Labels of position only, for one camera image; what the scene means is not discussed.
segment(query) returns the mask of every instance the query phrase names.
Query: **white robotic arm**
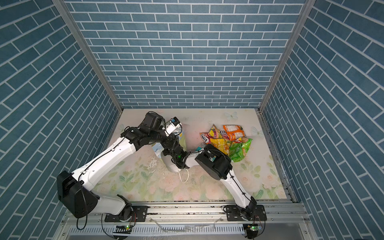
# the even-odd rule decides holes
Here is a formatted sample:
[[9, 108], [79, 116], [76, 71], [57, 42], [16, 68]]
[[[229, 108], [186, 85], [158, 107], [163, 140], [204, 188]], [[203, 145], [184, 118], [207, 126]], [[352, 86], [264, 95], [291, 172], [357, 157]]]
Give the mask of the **white robotic arm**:
[[157, 113], [148, 112], [139, 127], [125, 130], [115, 143], [93, 160], [74, 170], [63, 171], [57, 177], [59, 200], [77, 217], [88, 213], [109, 213], [126, 220], [130, 217], [131, 203], [121, 195], [104, 195], [92, 189], [99, 180], [127, 156], [142, 146], [161, 142], [162, 159], [168, 169], [190, 168], [201, 165], [213, 178], [220, 180], [242, 209], [242, 216], [251, 220], [256, 201], [237, 180], [228, 156], [208, 144], [199, 152], [185, 152], [173, 131], [180, 127], [177, 118], [165, 122]]

